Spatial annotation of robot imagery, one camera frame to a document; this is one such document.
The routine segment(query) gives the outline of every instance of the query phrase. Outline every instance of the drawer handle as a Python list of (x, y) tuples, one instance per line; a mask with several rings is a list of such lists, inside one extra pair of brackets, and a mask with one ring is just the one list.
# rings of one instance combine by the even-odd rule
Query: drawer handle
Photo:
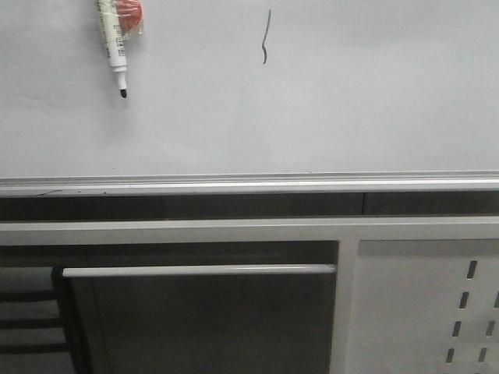
[(83, 267), (66, 268), (66, 278), (85, 277), (151, 277), (232, 274), (328, 274), (335, 273), (335, 265), (213, 265), (213, 266), (135, 266), (135, 267)]

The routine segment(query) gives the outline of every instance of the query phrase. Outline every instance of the white surface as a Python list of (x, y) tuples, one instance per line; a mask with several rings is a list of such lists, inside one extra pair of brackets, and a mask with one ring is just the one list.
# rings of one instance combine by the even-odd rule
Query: white surface
[[(0, 178), (499, 170), (499, 2), (0, 0)], [(272, 8), (267, 38), (261, 41)]]

